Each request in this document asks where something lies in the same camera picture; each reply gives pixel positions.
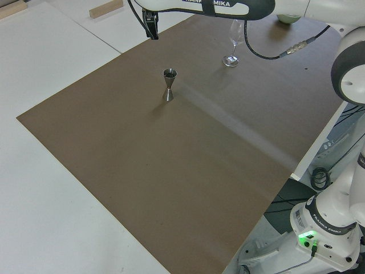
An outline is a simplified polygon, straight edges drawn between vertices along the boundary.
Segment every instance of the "silver double-sided jigger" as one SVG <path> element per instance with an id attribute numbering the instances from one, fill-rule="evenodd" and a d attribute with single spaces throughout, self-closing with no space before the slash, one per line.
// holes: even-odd
<path id="1" fill-rule="evenodd" d="M 164 98 L 164 100 L 166 102 L 170 102 L 173 100 L 171 86 L 172 86 L 173 81 L 175 80 L 176 75 L 177 75 L 177 72 L 173 68 L 168 68 L 168 69 L 164 70 L 164 78 L 165 78 L 167 88 L 166 88 L 164 96 L 162 98 Z"/>

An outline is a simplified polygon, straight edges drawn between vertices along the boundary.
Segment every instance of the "gray cable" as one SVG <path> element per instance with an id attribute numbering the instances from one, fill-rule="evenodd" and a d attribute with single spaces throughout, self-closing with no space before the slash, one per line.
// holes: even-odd
<path id="1" fill-rule="evenodd" d="M 298 265 L 296 265 L 296 266 L 294 266 L 294 267 L 290 267 L 290 268 L 288 268 L 288 269 L 286 269 L 286 270 L 283 270 L 283 271 L 277 272 L 277 273 L 275 273 L 275 274 L 281 274 L 281 273 L 284 273 L 284 272 L 286 272 L 286 271 L 292 270 L 292 269 L 294 269 L 294 268 L 301 267 L 302 265 L 305 265 L 305 264 L 310 263 L 310 262 L 313 260 L 313 258 L 314 258 L 314 257 L 311 257 L 311 258 L 310 258 L 308 261 L 306 261 L 305 263 L 298 264 Z"/>

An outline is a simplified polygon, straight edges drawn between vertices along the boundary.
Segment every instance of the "wine glass bowl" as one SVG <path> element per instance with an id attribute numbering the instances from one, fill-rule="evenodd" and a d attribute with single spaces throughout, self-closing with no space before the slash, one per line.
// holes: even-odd
<path id="1" fill-rule="evenodd" d="M 233 51 L 230 55 L 224 56 L 222 59 L 223 64 L 228 67 L 236 67 L 239 59 L 234 56 L 237 45 L 244 42 L 244 23 L 234 19 L 229 29 L 229 39 L 233 44 Z"/>

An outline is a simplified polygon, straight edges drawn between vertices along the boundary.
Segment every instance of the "wooden block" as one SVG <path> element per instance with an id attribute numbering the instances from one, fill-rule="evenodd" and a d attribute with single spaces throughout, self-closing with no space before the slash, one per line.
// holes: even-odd
<path id="1" fill-rule="evenodd" d="M 25 3 L 23 0 L 19 0 L 4 7 L 0 7 L 0 19 L 8 17 L 9 15 L 17 13 L 21 10 L 25 10 L 27 7 L 27 3 Z"/>
<path id="2" fill-rule="evenodd" d="M 89 10 L 90 17 L 95 19 L 104 14 L 110 13 L 111 11 L 119 9 L 120 7 L 123 7 L 123 0 L 113 0 L 99 7 Z"/>

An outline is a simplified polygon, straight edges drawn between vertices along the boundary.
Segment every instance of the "jigger cup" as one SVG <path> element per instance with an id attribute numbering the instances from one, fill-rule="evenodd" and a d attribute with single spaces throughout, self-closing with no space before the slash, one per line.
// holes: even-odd
<path id="1" fill-rule="evenodd" d="M 168 68 L 168 69 L 164 70 L 164 78 L 165 78 L 167 87 L 166 87 L 164 96 L 162 98 L 164 98 L 164 100 L 166 102 L 170 102 L 173 100 L 171 85 L 172 85 L 173 81 L 175 80 L 176 75 L 177 75 L 177 72 L 173 68 Z"/>

